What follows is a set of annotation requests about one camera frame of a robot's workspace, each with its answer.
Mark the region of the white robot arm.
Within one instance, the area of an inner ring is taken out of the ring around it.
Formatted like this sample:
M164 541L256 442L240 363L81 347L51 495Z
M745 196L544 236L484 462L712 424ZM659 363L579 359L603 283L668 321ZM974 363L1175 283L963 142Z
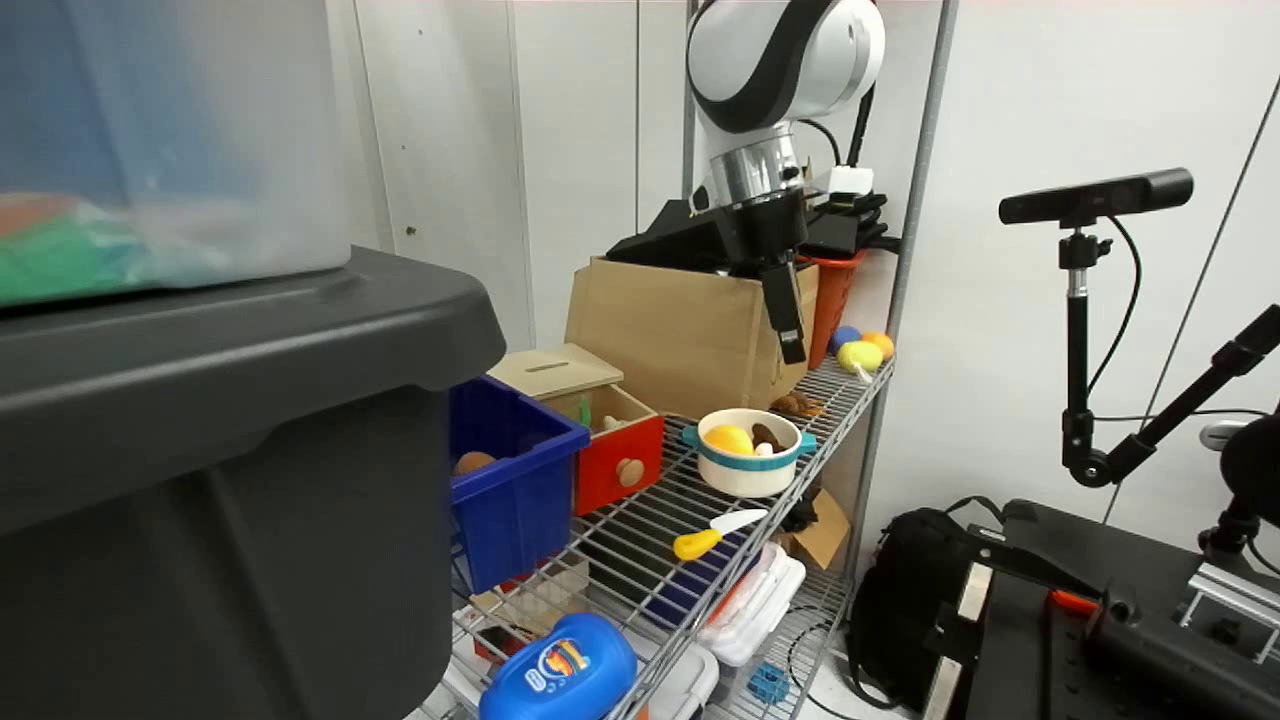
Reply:
M791 129L863 98L884 53L887 29L872 0L704 0L682 42L686 98L709 131L709 201L748 244L783 363L807 359L791 283L805 236Z

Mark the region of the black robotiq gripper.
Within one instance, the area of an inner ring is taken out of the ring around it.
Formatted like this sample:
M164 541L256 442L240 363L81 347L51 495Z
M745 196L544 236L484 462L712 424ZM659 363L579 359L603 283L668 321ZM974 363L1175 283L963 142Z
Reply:
M791 253L805 239L805 196L781 193L753 205L730 205L715 221L722 261L730 277L758 277L765 310L786 363L807 359L805 321L794 303Z

